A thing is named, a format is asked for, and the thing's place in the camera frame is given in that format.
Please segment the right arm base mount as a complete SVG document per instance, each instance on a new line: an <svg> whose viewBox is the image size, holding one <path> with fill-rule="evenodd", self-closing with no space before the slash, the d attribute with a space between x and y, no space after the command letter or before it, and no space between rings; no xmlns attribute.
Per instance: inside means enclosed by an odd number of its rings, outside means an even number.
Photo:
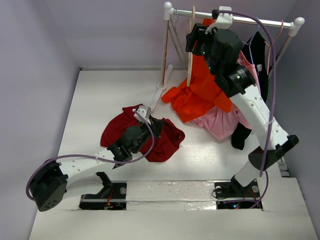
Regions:
<svg viewBox="0 0 320 240"><path fill-rule="evenodd" d="M247 186L242 186L235 176L230 180L215 182L211 195L216 200L218 209L263 209L256 179Z"/></svg>

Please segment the dark red t shirt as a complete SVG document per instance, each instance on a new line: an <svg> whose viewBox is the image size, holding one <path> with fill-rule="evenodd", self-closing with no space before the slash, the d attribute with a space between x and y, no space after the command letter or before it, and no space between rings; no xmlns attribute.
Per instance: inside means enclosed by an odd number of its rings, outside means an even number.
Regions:
<svg viewBox="0 0 320 240"><path fill-rule="evenodd" d="M122 113L107 124L100 138L102 147L107 148L112 145L128 127L139 125L133 112L133 109L138 107L138 105L123 107ZM185 139L185 133L178 129L171 120L168 118L162 120L164 125L160 137L154 140L152 150L145 157L149 162L163 163L167 161L179 149L180 143Z"/></svg>

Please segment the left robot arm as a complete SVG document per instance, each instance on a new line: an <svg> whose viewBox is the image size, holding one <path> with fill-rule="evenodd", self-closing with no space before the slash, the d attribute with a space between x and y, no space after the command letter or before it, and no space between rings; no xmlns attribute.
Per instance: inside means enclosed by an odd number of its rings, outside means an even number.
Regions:
<svg viewBox="0 0 320 240"><path fill-rule="evenodd" d="M107 175L108 163L118 168L136 162L133 155L147 141L155 144L161 136L164 123L164 120L150 118L144 123L132 125L115 143L95 155L65 155L63 162L60 156L46 160L28 180L27 196L35 202L40 212L56 207L63 199L78 195L109 200L115 190ZM98 178L92 192L76 184L91 176Z"/></svg>

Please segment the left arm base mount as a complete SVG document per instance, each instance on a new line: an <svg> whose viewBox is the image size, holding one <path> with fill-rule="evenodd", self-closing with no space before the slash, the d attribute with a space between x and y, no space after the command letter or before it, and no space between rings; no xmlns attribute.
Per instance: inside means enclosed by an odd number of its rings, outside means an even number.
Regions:
<svg viewBox="0 0 320 240"><path fill-rule="evenodd" d="M127 182L111 181L105 172L97 172L102 189L97 194L84 194L79 201L81 210L122 211L127 209Z"/></svg>

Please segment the beige wooden hanger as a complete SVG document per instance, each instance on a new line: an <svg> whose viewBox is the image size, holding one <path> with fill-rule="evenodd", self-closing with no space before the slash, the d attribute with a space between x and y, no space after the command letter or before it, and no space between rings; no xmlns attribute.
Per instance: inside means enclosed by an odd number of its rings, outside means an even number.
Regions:
<svg viewBox="0 0 320 240"><path fill-rule="evenodd" d="M190 34L195 25L195 17L196 17L196 8L192 6L192 18L188 19L187 22L187 33ZM193 67L193 54L191 52L187 53L187 81L186 86L189 87L191 83L192 76L192 67Z"/></svg>

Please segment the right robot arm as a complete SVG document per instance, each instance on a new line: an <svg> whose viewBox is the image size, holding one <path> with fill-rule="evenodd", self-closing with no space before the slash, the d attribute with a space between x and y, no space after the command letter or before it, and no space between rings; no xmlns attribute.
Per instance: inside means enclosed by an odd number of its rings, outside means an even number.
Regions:
<svg viewBox="0 0 320 240"><path fill-rule="evenodd" d="M238 63L242 41L229 29L210 29L196 23L186 36L187 52L202 56L214 81L244 115L259 142L241 170L230 183L235 196L242 196L261 171L276 163L299 143L276 121L259 92L251 72Z"/></svg>

